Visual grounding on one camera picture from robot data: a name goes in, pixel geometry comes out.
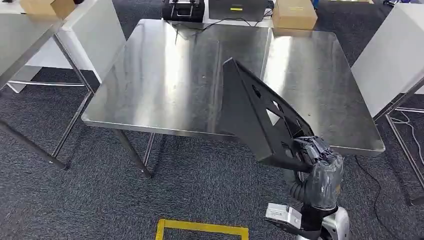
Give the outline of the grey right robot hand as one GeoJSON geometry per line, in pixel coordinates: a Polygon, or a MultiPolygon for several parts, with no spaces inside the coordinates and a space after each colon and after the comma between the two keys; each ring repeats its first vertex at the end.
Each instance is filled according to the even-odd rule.
{"type": "Polygon", "coordinates": [[[289,195],[316,209],[333,210],[340,194],[344,157],[319,136],[297,137],[294,145],[301,162],[311,169],[306,180],[300,179],[298,170],[284,170],[289,195]]]}

